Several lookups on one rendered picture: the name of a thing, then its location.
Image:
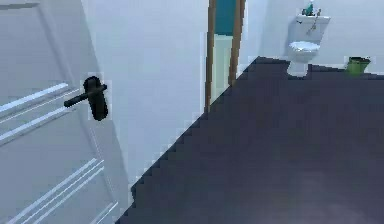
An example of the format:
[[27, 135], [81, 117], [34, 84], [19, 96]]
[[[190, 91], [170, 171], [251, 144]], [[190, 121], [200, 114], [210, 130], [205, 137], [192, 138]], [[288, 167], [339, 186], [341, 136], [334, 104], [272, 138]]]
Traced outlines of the white toilet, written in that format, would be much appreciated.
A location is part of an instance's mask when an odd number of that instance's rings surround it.
[[291, 76], [304, 77], [308, 71], [308, 64], [319, 50], [324, 32], [331, 20], [329, 16], [319, 16], [316, 29], [306, 34], [312, 26], [315, 16], [297, 15], [289, 28], [287, 56], [290, 64], [287, 73]]

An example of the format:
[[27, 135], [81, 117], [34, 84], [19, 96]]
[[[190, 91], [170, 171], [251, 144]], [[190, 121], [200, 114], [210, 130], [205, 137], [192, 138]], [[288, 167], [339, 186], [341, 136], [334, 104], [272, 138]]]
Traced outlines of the grey toilet brush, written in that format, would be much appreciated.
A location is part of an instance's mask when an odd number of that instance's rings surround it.
[[315, 20], [314, 20], [312, 26], [306, 32], [307, 35], [309, 35], [313, 30], [316, 29], [316, 22], [317, 22], [318, 17], [321, 15], [321, 11], [322, 11], [321, 9], [318, 9], [318, 11], [316, 13], [316, 16], [315, 16]]

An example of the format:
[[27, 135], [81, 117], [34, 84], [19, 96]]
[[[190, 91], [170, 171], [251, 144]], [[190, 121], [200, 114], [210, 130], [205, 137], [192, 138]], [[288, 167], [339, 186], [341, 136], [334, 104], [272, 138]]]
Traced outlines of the teal bottle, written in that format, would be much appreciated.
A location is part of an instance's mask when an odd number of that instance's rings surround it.
[[314, 9], [314, 0], [310, 0], [307, 7], [302, 11], [302, 14], [305, 16], [312, 16]]

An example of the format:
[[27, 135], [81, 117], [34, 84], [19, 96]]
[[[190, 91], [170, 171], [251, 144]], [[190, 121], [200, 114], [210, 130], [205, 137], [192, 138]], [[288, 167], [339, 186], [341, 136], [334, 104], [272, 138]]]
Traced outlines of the white panelled room door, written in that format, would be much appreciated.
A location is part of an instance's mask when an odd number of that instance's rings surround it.
[[[108, 115], [84, 92], [96, 76]], [[131, 204], [82, 0], [0, 0], [0, 224], [115, 224]]]

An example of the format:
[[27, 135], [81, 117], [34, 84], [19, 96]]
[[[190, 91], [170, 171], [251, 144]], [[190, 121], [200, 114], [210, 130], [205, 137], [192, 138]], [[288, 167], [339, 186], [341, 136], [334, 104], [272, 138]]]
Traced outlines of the green waste bin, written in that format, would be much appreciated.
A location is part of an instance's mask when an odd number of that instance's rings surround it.
[[350, 57], [346, 65], [346, 71], [350, 75], [358, 76], [364, 72], [371, 60], [368, 57]]

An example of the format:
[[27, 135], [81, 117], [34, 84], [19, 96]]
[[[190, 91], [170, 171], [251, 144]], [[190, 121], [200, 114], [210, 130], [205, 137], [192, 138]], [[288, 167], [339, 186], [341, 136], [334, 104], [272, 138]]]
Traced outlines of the brown wooden door frame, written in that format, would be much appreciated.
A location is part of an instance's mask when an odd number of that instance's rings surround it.
[[[236, 0], [234, 9], [233, 22], [233, 40], [231, 57], [229, 63], [228, 84], [232, 86], [236, 82], [236, 73], [238, 66], [242, 26], [244, 19], [246, 0]], [[210, 111], [210, 103], [212, 96], [212, 76], [213, 76], [213, 54], [214, 54], [214, 29], [216, 18], [216, 0], [209, 0], [208, 5], [208, 30], [206, 34], [207, 54], [206, 54], [206, 75], [205, 75], [205, 101], [204, 112]]]

